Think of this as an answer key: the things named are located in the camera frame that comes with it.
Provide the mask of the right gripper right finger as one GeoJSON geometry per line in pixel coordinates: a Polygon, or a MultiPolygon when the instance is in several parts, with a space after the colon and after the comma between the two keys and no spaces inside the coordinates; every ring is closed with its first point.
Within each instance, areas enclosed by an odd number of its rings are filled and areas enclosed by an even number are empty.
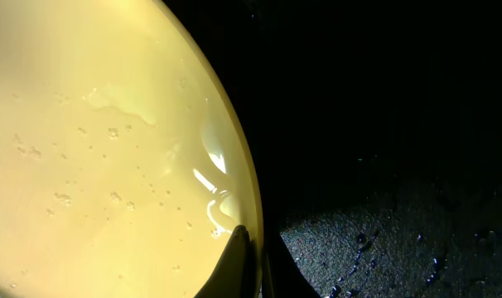
{"type": "Polygon", "coordinates": [[[263,298],[320,298],[274,228],[264,229],[262,295],[263,298]]]}

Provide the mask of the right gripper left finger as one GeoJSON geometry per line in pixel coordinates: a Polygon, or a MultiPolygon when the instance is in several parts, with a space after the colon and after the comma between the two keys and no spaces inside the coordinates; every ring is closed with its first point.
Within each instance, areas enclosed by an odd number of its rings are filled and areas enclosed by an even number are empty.
{"type": "Polygon", "coordinates": [[[254,298],[258,295],[258,261],[243,225],[235,227],[215,269],[195,298],[254,298]]]}

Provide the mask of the yellow plate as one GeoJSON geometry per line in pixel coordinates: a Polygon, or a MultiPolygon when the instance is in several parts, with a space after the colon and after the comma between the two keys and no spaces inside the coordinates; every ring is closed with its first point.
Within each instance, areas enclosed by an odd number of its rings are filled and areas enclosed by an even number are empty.
{"type": "Polygon", "coordinates": [[[161,1],[0,1],[0,297],[192,297],[243,225],[239,120],[161,1]]]}

